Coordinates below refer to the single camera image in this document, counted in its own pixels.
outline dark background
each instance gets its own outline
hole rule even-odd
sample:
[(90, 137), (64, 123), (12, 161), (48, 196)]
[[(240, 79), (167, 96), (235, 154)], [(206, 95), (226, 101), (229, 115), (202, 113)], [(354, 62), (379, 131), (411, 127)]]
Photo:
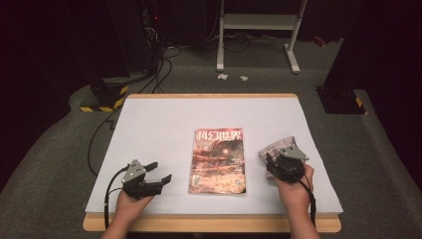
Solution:
[[(207, 25), (205, 31), (198, 25), (192, 26), (201, 32), (202, 37), (196, 41), (204, 41), (203, 36), (212, 31), (215, 2), (196, 1), (199, 5), (189, 4), (188, 0), (174, 2), (185, 6), (185, 12), (181, 12), (184, 16), (186, 12), (204, 12), (187, 15), (206, 18), (197, 20)], [(98, 53), (85, 48), (92, 43), (90, 39), (81, 40), (75, 35), (68, 3), (72, 5), (72, 1), (64, 0), (1, 1), (1, 188), (37, 138), (70, 111), (70, 95), (101, 77), (101, 66), (96, 65)], [(96, 0), (93, 4), (99, 6), (96, 8), (99, 22), (110, 24), (106, 0)], [(290, 12), (295, 11), (298, 1), (233, 0), (227, 1), (226, 12), (278, 13), (273, 12), (277, 9), (274, 6), (281, 4), (283, 11)], [(81, 6), (74, 13), (86, 10)], [(422, 132), (420, 10), (416, 0), (309, 1), (299, 34), (303, 41), (311, 41), (314, 36), (326, 42), (345, 38), (325, 83), (332, 88), (368, 91), (390, 141), (419, 187), (422, 184), (422, 156), (418, 151)], [(177, 16), (167, 15), (167, 20)], [(112, 26), (97, 29), (92, 31), (92, 36), (110, 29)], [(177, 25), (171, 29), (169, 38), (177, 37), (174, 34)], [(103, 44), (113, 45), (114, 40), (104, 38)], [(89, 56), (83, 58), (88, 65), (81, 64), (78, 56)]]

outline black equipment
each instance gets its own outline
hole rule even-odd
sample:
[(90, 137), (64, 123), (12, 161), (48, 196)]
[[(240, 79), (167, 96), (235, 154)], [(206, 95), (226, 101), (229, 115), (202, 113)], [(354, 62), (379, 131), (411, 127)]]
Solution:
[(161, 194), (162, 187), (171, 181), (171, 174), (161, 179), (160, 182), (145, 182), (146, 172), (155, 169), (158, 162), (153, 162), (147, 166), (142, 166), (136, 159), (124, 175), (121, 183), (123, 183), (123, 191), (130, 197), (140, 199), (142, 197), (154, 196)]

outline metal stand leg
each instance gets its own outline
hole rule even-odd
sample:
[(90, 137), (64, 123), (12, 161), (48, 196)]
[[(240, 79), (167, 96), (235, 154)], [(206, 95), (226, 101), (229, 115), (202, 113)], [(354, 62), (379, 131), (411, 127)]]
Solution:
[(217, 72), (224, 71), (224, 0), (221, 0), (220, 4), (220, 33), (218, 36)]
[(299, 69), (298, 62), (296, 61), (295, 54), (293, 53), (293, 47), (295, 45), (296, 38), (298, 36), (299, 28), (301, 27), (302, 18), (304, 17), (305, 7), (307, 6), (308, 0), (303, 0), (301, 4), (301, 8), (299, 9), (298, 17), (296, 18), (295, 26), (292, 32), (291, 42), (289, 44), (285, 44), (286, 53), (289, 58), (289, 62), (292, 67), (292, 71), (295, 74), (301, 72)]

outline table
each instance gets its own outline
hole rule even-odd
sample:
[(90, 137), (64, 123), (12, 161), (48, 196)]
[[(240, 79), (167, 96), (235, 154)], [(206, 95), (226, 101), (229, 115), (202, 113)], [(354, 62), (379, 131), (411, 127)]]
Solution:
[(225, 14), (224, 0), (220, 6), (220, 28), (217, 51), (217, 71), (224, 71), (224, 29), (253, 29), (253, 30), (289, 30), (292, 36), (289, 44), (285, 44), (286, 54), (294, 74), (301, 72), (298, 61), (293, 52), (296, 38), (304, 17), (308, 0), (302, 0), (298, 14), (274, 15), (274, 14)]
[[(193, 133), (198, 127), (244, 130), (247, 193), (235, 196), (187, 193)], [(312, 140), (299, 99), (293, 94), (163, 94), (130, 95), (126, 99), (87, 206), (84, 228), (103, 231), (104, 194), (111, 177), (137, 158), (158, 167), (146, 180), (172, 174), (145, 208), (131, 231), (145, 232), (288, 232), (286, 212), (274, 184), (265, 178), (258, 151), (285, 136), (298, 146), (316, 169), (316, 228), (340, 230), (342, 212), (323, 162)], [(119, 178), (113, 187), (120, 187)], [(117, 193), (110, 197), (112, 218)]]

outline white table surface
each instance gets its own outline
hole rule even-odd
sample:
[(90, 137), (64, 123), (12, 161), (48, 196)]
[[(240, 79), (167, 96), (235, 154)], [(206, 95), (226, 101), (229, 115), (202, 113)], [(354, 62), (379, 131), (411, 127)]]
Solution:
[[(104, 212), (104, 197), (111, 178), (138, 159), (157, 161), (146, 174), (148, 182), (172, 174), (162, 194), (145, 208), (151, 215), (269, 215), (286, 214), (278, 190), (265, 177), (258, 151), (287, 136), (310, 158), (314, 175), (317, 214), (340, 214), (342, 208), (311, 136), (295, 95), (132, 95), (123, 105), (86, 211)], [(244, 131), (247, 192), (241, 195), (188, 193), (194, 130), (199, 127), (241, 127)], [(121, 187), (122, 173), (111, 189)], [(118, 192), (110, 196), (114, 212)]]

